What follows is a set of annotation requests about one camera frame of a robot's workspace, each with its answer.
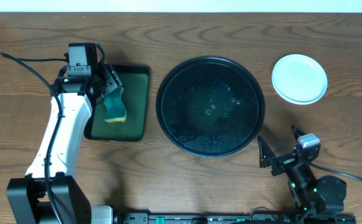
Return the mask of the mint green plate front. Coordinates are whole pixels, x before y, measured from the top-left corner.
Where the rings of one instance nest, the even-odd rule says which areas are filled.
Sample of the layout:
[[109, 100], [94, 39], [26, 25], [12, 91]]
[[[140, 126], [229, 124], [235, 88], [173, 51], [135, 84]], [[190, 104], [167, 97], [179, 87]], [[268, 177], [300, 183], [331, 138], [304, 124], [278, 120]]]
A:
[[291, 91], [322, 92], [328, 87], [328, 79], [324, 68], [314, 59], [302, 54], [291, 54], [282, 57], [274, 65], [271, 81], [276, 92]]

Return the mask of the black rectangular water tray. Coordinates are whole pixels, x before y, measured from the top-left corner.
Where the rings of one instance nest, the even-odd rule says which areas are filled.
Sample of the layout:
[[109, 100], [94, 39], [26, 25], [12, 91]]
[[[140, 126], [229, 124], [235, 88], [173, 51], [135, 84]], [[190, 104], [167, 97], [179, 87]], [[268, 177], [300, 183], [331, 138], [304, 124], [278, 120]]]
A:
[[121, 100], [126, 109], [125, 119], [106, 122], [107, 107], [99, 101], [84, 136], [91, 140], [139, 141], [145, 128], [150, 71], [148, 67], [137, 65], [114, 65], [113, 69], [124, 87]]

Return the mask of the mint green plate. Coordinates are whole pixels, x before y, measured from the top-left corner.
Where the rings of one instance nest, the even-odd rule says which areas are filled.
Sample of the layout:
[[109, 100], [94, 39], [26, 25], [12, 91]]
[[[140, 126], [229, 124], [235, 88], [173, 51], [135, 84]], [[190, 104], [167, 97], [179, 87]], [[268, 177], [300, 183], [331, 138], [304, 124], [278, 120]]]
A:
[[274, 65], [271, 81], [276, 92], [291, 91], [322, 92], [328, 87], [328, 79], [324, 68], [314, 59], [302, 54], [291, 54], [282, 57]]
[[278, 91], [277, 94], [285, 101], [296, 105], [309, 105], [322, 98], [323, 93], [312, 93], [309, 91], [291, 91], [284, 93]]

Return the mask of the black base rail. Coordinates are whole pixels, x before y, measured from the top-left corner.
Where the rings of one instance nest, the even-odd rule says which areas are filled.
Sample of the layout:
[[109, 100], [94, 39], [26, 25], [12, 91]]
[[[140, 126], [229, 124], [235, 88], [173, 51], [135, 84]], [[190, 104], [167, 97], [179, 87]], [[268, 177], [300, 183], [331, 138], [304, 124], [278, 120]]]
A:
[[229, 224], [296, 223], [291, 216], [263, 210], [242, 215], [120, 213], [108, 205], [92, 207], [92, 223], [107, 224]]

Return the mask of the green and yellow sponge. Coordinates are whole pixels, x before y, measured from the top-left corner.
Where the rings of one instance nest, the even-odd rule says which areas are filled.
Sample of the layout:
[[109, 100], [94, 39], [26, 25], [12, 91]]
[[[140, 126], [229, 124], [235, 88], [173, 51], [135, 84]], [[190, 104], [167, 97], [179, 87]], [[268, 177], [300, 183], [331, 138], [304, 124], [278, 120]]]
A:
[[105, 121], [107, 123], [124, 122], [126, 120], [126, 107], [122, 101], [123, 87], [118, 87], [104, 96], [103, 104], [107, 108]]

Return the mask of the round black serving tray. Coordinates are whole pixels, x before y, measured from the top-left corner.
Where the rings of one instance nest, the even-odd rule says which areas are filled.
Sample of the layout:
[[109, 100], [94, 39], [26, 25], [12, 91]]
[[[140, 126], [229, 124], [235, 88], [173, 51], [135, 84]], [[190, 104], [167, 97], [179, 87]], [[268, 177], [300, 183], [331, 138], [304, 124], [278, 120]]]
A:
[[224, 57], [196, 57], [174, 67], [156, 96], [164, 134], [182, 150], [201, 157], [240, 151], [260, 132], [265, 100], [258, 81]]

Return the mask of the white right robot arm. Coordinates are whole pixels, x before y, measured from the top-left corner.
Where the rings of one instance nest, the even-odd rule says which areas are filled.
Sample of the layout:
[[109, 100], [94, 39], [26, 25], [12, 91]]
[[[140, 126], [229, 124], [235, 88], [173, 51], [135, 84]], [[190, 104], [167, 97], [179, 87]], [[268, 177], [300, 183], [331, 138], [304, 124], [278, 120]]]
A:
[[346, 182], [334, 175], [316, 178], [310, 163], [318, 156], [320, 139], [292, 126], [296, 140], [293, 151], [277, 157], [262, 136], [258, 136], [259, 166], [270, 167], [273, 176], [286, 174], [295, 198], [296, 209], [285, 216], [291, 223], [356, 223], [352, 215], [343, 215]]

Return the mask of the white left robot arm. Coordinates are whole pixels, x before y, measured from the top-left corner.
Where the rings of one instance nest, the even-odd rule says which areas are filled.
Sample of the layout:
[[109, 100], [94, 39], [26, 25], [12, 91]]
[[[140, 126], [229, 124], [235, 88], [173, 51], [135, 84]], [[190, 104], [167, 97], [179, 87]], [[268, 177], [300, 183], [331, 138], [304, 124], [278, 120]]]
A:
[[69, 44], [53, 84], [27, 65], [29, 59], [9, 58], [38, 77], [49, 89], [48, 125], [33, 163], [23, 178], [7, 186], [7, 198], [17, 223], [118, 223], [109, 205], [92, 206], [76, 183], [77, 157], [87, 123], [99, 103], [106, 106], [107, 123], [126, 120], [123, 86], [101, 46]]

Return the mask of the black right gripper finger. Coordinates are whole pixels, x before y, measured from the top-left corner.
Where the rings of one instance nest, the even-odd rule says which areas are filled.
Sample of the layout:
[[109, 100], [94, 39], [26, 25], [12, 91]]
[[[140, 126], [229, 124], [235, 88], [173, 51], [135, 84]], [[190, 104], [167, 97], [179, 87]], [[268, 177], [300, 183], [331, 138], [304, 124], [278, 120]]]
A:
[[257, 137], [259, 145], [259, 167], [266, 168], [273, 165], [276, 158], [274, 152], [262, 136]]
[[306, 135], [306, 132], [302, 131], [298, 126], [296, 126], [294, 124], [291, 126], [291, 129], [292, 129], [295, 140], [297, 140], [301, 136]]

